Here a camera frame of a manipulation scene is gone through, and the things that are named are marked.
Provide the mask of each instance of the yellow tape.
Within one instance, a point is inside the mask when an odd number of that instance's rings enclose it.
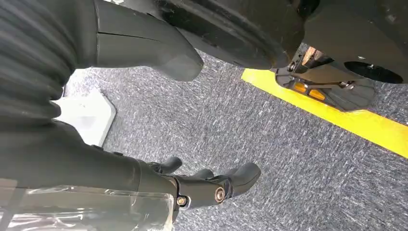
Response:
[[[246,69],[242,79],[305,111],[408,158],[408,126],[367,110],[344,113],[317,100],[279,86],[268,70]]]

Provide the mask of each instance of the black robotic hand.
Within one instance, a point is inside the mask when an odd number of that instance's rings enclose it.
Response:
[[[179,159],[147,164],[106,152],[54,120],[61,111],[50,101],[61,97],[77,68],[146,65],[175,80],[197,77],[200,56],[175,28],[152,16],[103,0],[0,0],[0,60],[0,180],[16,182],[4,211],[0,203],[0,231],[28,189],[72,185],[169,194],[177,215],[245,193],[260,176],[255,164],[217,177],[209,170],[169,176]]]

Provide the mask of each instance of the plastic cover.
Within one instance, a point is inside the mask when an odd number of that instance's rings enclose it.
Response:
[[[170,231],[169,194],[78,186],[19,189],[0,179],[0,230]]]

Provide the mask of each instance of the white foam block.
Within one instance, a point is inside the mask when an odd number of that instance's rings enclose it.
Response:
[[[86,97],[63,97],[58,120],[75,127],[86,144],[102,147],[116,115],[115,107],[98,91]]]

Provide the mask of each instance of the screw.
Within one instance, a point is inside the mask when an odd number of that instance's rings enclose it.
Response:
[[[295,68],[295,63],[292,63],[292,64],[289,65],[288,71],[292,72],[292,71],[294,71],[294,68]]]
[[[185,206],[187,204],[187,198],[185,196],[179,196],[177,198],[177,205]]]
[[[224,188],[221,188],[221,187],[217,188],[215,196],[216,196],[217,203],[223,202],[224,199],[225,199],[225,190],[224,190]]]

